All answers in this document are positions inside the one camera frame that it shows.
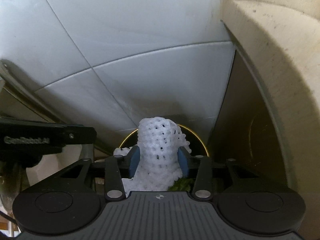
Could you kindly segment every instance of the metal pole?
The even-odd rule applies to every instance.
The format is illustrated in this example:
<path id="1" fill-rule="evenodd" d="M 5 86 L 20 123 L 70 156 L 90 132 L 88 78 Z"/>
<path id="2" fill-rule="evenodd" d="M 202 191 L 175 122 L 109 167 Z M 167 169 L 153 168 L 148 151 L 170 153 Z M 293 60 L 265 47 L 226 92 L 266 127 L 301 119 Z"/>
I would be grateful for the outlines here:
<path id="1" fill-rule="evenodd" d="M 94 162 L 94 145 L 93 144 L 82 144 L 82 149 L 79 159 L 90 158 Z"/>
<path id="2" fill-rule="evenodd" d="M 9 237 L 14 237 L 13 224 L 10 221 L 8 221 L 8 231 L 9 231 Z"/>

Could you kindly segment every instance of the white foam netting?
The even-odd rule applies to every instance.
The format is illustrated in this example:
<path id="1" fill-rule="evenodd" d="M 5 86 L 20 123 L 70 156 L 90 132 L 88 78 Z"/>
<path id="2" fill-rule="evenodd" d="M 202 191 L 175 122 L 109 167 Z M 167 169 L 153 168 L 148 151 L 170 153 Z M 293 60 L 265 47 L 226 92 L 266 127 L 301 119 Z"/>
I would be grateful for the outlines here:
<path id="1" fill-rule="evenodd" d="M 166 191 L 182 171 L 177 151 L 184 146 L 189 153 L 189 142 L 181 128 L 162 117 L 142 119 L 138 127 L 140 162 L 132 179 L 122 179 L 126 195 L 130 191 Z M 114 155 L 127 155 L 131 148 L 115 149 Z"/>

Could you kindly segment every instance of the white wall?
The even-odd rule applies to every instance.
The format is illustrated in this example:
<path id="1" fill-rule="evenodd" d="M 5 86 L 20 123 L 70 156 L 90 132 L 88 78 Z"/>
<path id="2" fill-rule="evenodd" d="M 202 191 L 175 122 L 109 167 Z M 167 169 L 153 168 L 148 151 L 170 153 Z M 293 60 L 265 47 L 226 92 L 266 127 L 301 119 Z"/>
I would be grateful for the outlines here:
<path id="1" fill-rule="evenodd" d="M 0 0 L 0 58 L 114 147 L 153 116 L 207 140 L 234 55 L 219 10 L 220 0 Z"/>

